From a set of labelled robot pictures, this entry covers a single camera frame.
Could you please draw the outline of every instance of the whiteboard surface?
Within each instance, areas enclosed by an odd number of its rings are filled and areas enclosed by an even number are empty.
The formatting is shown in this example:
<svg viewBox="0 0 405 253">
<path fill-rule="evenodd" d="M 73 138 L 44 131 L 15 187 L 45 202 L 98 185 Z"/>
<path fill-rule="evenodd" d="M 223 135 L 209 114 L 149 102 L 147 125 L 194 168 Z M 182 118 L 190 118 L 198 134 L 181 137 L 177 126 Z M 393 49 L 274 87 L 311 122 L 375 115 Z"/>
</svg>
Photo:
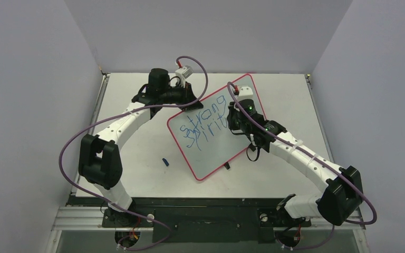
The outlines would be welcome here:
<svg viewBox="0 0 405 253">
<path fill-rule="evenodd" d="M 207 94 L 242 74 L 209 74 Z M 313 102 L 301 74 L 252 74 L 269 120 L 285 126 L 319 155 L 327 157 L 324 139 Z M 147 82 L 148 73 L 113 73 L 108 82 L 98 119 L 125 110 L 139 87 Z M 204 88 L 204 75 L 193 74 L 188 81 L 198 96 Z M 162 109 L 152 121 L 144 124 L 123 146 L 121 181 L 134 197 L 201 197 L 201 198 L 282 198 L 291 193 L 318 192 L 310 180 L 286 161 L 263 152 L 256 162 L 241 153 L 230 162 L 232 169 L 219 169 L 206 180 L 197 181 L 188 168 L 167 129 L 167 120 L 179 109 Z M 102 130 L 108 124 L 96 127 Z M 170 163 L 166 167 L 162 161 Z M 98 192 L 84 178 L 80 186 Z M 90 195 L 77 191 L 78 197 Z"/>
<path fill-rule="evenodd" d="M 256 110 L 263 114 L 252 76 L 246 74 L 233 83 L 254 91 L 252 99 Z M 201 100 L 204 108 L 180 112 L 167 121 L 170 133 L 197 180 L 206 179 L 250 144 L 244 135 L 233 135 L 228 128 L 228 106 L 232 101 L 225 86 Z"/>
</svg>

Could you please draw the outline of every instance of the gray wall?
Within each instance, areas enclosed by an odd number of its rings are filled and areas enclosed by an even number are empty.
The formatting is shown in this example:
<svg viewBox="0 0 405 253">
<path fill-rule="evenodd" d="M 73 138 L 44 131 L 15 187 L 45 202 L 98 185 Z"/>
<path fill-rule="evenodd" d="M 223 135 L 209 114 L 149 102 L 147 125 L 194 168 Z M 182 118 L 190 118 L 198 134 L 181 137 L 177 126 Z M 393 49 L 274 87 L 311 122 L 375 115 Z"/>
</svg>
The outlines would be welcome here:
<svg viewBox="0 0 405 253">
<path fill-rule="evenodd" d="M 352 0 L 65 0 L 104 72 L 310 73 Z"/>
<path fill-rule="evenodd" d="M 372 251 L 405 252 L 405 1 L 354 0 L 312 77 L 333 156 L 379 213 Z"/>
<path fill-rule="evenodd" d="M 100 82 L 62 0 L 0 1 L 0 252 L 44 251 L 71 189 L 57 156 L 89 124 Z"/>
</svg>

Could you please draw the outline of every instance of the purple cable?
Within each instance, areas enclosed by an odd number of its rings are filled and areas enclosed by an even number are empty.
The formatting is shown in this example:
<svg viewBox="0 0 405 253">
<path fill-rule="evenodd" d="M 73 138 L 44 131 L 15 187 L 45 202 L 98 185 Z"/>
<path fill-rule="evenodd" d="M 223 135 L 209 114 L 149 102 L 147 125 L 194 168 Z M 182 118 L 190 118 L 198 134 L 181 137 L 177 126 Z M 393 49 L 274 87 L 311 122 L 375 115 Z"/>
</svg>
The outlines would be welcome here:
<svg viewBox="0 0 405 253">
<path fill-rule="evenodd" d="M 145 110 L 145 109 L 159 108 L 159 107 L 161 107 L 161 108 L 162 108 L 162 107 L 167 107 L 167 108 L 186 107 L 186 106 L 192 105 L 192 104 L 196 103 L 197 101 L 199 101 L 199 100 L 204 96 L 204 94 L 206 93 L 206 91 L 207 91 L 207 86 L 209 85 L 209 77 L 207 76 L 207 71 L 206 71 L 206 69 L 204 68 L 204 66 L 203 66 L 199 61 L 197 61 L 195 58 L 190 57 L 190 56 L 180 56 L 180 57 L 178 57 L 178 58 L 176 59 L 176 62 L 178 62 L 178 60 L 183 59 L 183 58 L 185 58 L 185 59 L 190 59 L 190 60 L 194 61 L 195 63 L 197 63 L 197 64 L 201 67 L 202 71 L 204 72 L 204 76 L 206 77 L 206 86 L 204 87 L 204 90 L 202 91 L 202 94 L 201 94 L 198 98 L 196 98 L 194 101 L 192 101 L 192 102 L 190 102 L 190 103 L 187 103 L 187 104 L 180 104 L 180 105 L 160 104 L 160 105 L 148 105 L 148 106 L 140 107 L 140 108 L 134 109 L 134 110 L 132 110 L 132 111 L 130 111 L 130 112 L 122 113 L 122 114 L 119 114 L 119 115 L 116 115 L 116 116 L 112 116 L 112 117 L 109 117 L 109 118 L 107 118 L 107 119 L 98 121 L 98 122 L 96 122 L 96 123 L 94 123 L 94 124 L 91 124 L 90 126 L 87 126 L 85 129 L 81 130 L 80 132 L 76 133 L 72 138 L 70 138 L 70 139 L 66 142 L 66 144 L 64 145 L 64 147 L 61 149 L 60 156 L 59 156 L 59 158 L 58 158 L 58 164 L 59 164 L 59 167 L 60 167 L 61 175 L 63 175 L 63 177 L 66 179 L 66 181 L 67 181 L 68 183 L 70 183 L 71 185 L 73 185 L 73 186 L 76 187 L 77 189 L 80 189 L 80 190 L 82 190 L 82 191 L 84 191 L 84 192 L 86 192 L 86 193 L 88 193 L 88 194 L 90 194 L 90 195 L 92 195 L 92 196 L 94 196 L 94 197 L 97 197 L 97 198 L 99 198 L 99 199 L 102 199 L 102 200 L 104 200 L 104 201 L 106 201 L 106 202 L 108 202 L 108 203 L 111 202 L 111 200 L 109 200 L 109 199 L 107 199 L 107 198 L 105 198 L 105 197 L 103 197 L 103 196 L 100 196 L 100 195 L 98 195 L 98 194 L 96 194 L 96 193 L 94 193 L 94 192 L 92 192 L 92 191 L 90 191 L 90 190 L 87 190 L 87 189 L 85 189 L 85 188 L 79 186 L 79 185 L 76 184 L 74 181 L 72 181 L 72 180 L 68 177 L 68 175 L 66 175 L 66 173 L 64 172 L 64 168 L 63 168 L 63 156 L 64 156 L 64 151 L 65 151 L 66 148 L 71 144 L 71 142 L 72 142 L 73 140 L 75 140 L 78 136 L 80 136 L 81 134 L 83 134 L 83 133 L 86 132 L 87 130 L 89 130 L 89 129 L 95 127 L 96 125 L 100 125 L 100 124 L 102 124 L 102 123 L 105 123 L 105 122 L 108 122 L 108 121 L 111 121 L 111 120 L 115 120 L 115 119 L 118 119 L 118 118 L 122 118 L 122 117 L 128 116 L 128 115 L 131 114 L 131 113 L 135 113 L 135 112 L 138 112 L 138 111 L 141 111 L 141 110 Z M 120 207 L 119 205 L 117 205 L 117 204 L 115 204 L 115 203 L 113 203 L 112 205 L 115 206 L 116 208 L 119 208 L 120 210 L 122 210 L 122 211 L 124 211 L 124 212 L 126 212 L 126 213 L 129 213 L 129 214 L 131 214 L 131 215 L 137 216 L 137 217 L 142 218 L 142 219 L 150 220 L 150 221 L 152 221 L 152 222 L 154 222 L 154 223 L 157 223 L 157 224 L 159 224 L 159 225 L 161 225 L 161 226 L 164 226 L 165 228 L 168 229 L 168 231 L 170 231 L 170 233 L 169 233 L 167 236 L 165 236 L 164 238 L 160 239 L 159 241 L 154 242 L 154 243 L 152 243 L 152 244 L 150 244 L 150 245 L 148 245 L 148 246 L 141 247 L 141 248 L 137 248 L 137 249 L 130 249 L 130 248 L 127 248 L 127 250 L 139 251 L 139 250 L 148 249 L 148 248 L 154 247 L 155 245 L 157 245 L 157 244 L 159 244 L 159 243 L 161 243 L 161 242 L 167 240 L 167 239 L 170 237 L 172 230 L 171 230 L 171 228 L 168 227 L 166 224 L 164 224 L 164 223 L 162 223 L 162 222 L 160 222 L 160 221 L 158 221 L 158 220 L 151 219 L 151 218 L 148 218 L 148 217 L 146 217 L 146 216 L 140 215 L 140 214 L 138 214 L 138 213 L 132 212 L 132 211 L 127 210 L 127 209 L 125 209 L 125 208 L 122 208 L 122 207 Z"/>
<path fill-rule="evenodd" d="M 329 236 L 328 236 L 325 240 L 319 242 L 319 243 L 316 244 L 316 245 L 312 245 L 312 246 L 304 246 L 304 247 L 297 247 L 297 248 L 294 248 L 294 247 L 293 247 L 293 250 L 304 250 L 304 249 L 315 249 L 315 248 L 318 248 L 318 247 L 320 247 L 320 246 L 326 244 L 326 243 L 333 237 L 333 234 L 334 234 L 334 225 L 333 225 L 333 227 L 331 228 L 331 232 L 330 232 Z M 288 247 L 287 245 L 284 245 L 280 240 L 277 239 L 277 241 L 278 241 L 281 245 L 283 245 L 285 249 L 291 249 L 291 247 Z"/>
<path fill-rule="evenodd" d="M 232 97 L 232 99 L 234 100 L 235 104 L 237 105 L 237 107 L 240 109 L 241 112 L 243 112 L 243 114 L 254 124 L 256 125 L 259 129 L 261 129 L 262 131 L 266 132 L 267 134 L 269 134 L 270 136 L 272 136 L 273 138 L 275 138 L 276 140 L 285 143 L 286 145 L 293 147 L 294 144 L 290 143 L 289 141 L 285 141 L 280 137 L 277 137 L 276 135 L 272 134 L 271 132 L 268 132 L 264 127 L 262 127 L 260 124 L 258 124 L 254 119 L 251 118 L 251 116 L 249 116 L 249 114 L 242 108 L 242 106 L 240 105 L 240 103 L 238 102 L 238 100 L 235 98 L 234 93 L 232 92 L 232 90 L 230 89 L 229 86 L 235 87 L 235 85 L 232 82 L 228 82 L 228 87 L 227 90 L 229 91 L 230 96 Z M 304 153 L 305 155 L 307 155 L 310 158 L 313 158 L 314 156 L 311 155 L 308 151 L 304 150 L 301 147 L 296 147 L 296 149 L 300 150 L 302 153 Z M 377 221 L 377 211 L 375 209 L 375 207 L 373 206 L 373 204 L 370 202 L 370 200 L 364 196 L 364 194 L 354 185 L 352 184 L 352 182 L 350 182 L 346 177 L 344 177 L 342 174 L 340 174 L 339 172 L 337 172 L 335 169 L 333 169 L 330 165 L 326 164 L 325 162 L 321 161 L 319 158 L 314 157 L 313 159 L 314 161 L 320 163 L 322 166 L 326 167 L 327 169 L 329 169 L 331 172 L 335 173 L 336 176 L 338 176 L 340 179 L 342 179 L 346 184 L 348 184 L 370 207 L 370 209 L 372 210 L 373 213 L 373 219 L 370 221 L 354 221 L 354 220 L 345 220 L 348 223 L 352 223 L 352 224 L 358 224 L 358 225 L 370 225 L 370 224 L 374 224 Z"/>
</svg>

